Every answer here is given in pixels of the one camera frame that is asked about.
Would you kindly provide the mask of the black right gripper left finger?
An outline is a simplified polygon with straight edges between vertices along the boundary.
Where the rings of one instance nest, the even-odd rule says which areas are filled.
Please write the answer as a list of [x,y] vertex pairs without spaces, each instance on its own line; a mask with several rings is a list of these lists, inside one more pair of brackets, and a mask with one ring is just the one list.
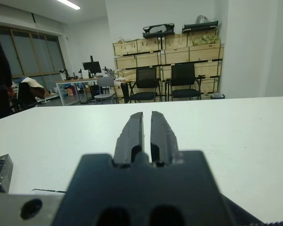
[[144,152],[143,113],[137,112],[130,116],[117,139],[113,161],[131,164],[141,152]]

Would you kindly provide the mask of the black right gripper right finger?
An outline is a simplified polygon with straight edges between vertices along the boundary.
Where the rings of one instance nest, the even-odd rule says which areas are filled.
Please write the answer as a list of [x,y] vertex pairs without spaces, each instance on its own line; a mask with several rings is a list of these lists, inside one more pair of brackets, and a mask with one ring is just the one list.
[[171,164],[178,156],[177,138],[160,112],[151,115],[150,150],[152,162]]

